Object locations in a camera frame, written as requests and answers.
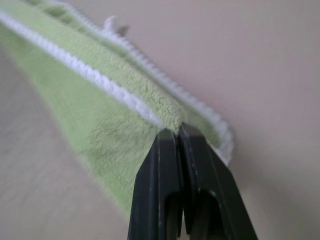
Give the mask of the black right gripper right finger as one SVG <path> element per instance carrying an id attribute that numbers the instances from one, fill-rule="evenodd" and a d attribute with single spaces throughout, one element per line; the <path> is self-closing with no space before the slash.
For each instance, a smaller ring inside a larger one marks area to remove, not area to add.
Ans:
<path id="1" fill-rule="evenodd" d="M 256 240 L 235 179 L 197 128 L 179 129 L 184 220 L 191 240 Z"/>

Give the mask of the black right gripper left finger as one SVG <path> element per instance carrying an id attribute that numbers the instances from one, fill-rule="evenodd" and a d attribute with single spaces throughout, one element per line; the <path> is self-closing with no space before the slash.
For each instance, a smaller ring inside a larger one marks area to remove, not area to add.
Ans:
<path id="1" fill-rule="evenodd" d="M 182 228 L 179 151 L 174 133 L 155 137 L 140 166 L 132 196 L 129 240 L 176 240 Z"/>

